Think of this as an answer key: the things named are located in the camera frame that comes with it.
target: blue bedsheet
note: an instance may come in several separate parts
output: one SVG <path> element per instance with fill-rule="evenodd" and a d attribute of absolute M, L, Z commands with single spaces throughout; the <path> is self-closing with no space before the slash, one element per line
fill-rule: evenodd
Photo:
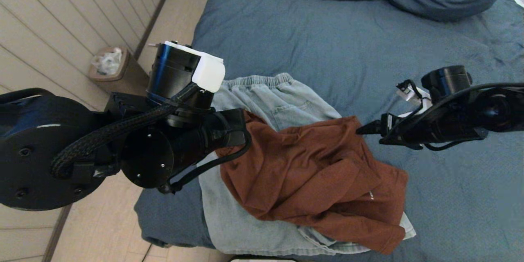
<path fill-rule="evenodd" d="M 227 79 L 288 72 L 365 124 L 409 111 L 395 85 L 443 66 L 466 66 L 474 84 L 524 81 L 523 15 L 513 0 L 458 23 L 421 19 L 386 1 L 208 0 L 193 47 L 223 58 Z M 491 133 L 442 152 L 378 139 L 366 137 L 376 158 L 409 173 L 405 209 L 418 235 L 390 256 L 309 260 L 522 261 L 524 133 Z M 175 196 L 145 190 L 135 209 L 143 236 L 212 246 L 197 181 Z"/>

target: plastic bag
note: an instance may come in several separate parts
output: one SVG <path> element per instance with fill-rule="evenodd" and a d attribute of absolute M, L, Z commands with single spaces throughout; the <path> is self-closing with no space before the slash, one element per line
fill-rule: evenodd
<path fill-rule="evenodd" d="M 95 55 L 91 59 L 91 64 L 97 68 L 97 72 L 101 75 L 114 75 L 118 71 L 121 59 L 122 50 L 115 47 L 114 52 L 106 52 L 103 56 Z"/>

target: rust-colored garment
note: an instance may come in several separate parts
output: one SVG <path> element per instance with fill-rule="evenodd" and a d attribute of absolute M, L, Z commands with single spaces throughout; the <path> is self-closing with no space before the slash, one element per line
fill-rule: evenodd
<path fill-rule="evenodd" d="M 355 133 L 361 125 L 356 117 L 279 132 L 252 113 L 245 117 L 253 144 L 221 165 L 222 180 L 245 210 L 260 220 L 312 226 L 382 254 L 398 246 L 405 235 L 399 223 L 408 175 L 373 158 Z"/>

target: white paneled wall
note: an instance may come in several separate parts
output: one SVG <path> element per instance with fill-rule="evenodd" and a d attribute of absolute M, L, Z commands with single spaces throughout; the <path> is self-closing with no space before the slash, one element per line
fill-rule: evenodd
<path fill-rule="evenodd" d="M 87 77 L 91 57 L 106 46 L 134 52 L 159 1 L 0 0 L 0 94 L 41 87 L 103 110 L 108 94 Z M 0 261 L 41 260 L 58 214 L 0 205 Z"/>

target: elastic waistband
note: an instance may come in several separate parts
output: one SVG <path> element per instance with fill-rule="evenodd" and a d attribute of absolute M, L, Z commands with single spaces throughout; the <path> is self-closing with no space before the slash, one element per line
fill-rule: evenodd
<path fill-rule="evenodd" d="M 294 81 L 294 79 L 293 77 L 291 77 L 290 74 L 282 73 L 274 77 L 249 76 L 249 77 L 237 78 L 234 80 L 223 81 L 222 85 L 228 88 L 232 88 L 235 86 L 266 85 L 271 88 L 271 87 L 277 87 L 278 85 L 281 85 L 284 83 L 289 83 L 291 81 Z"/>

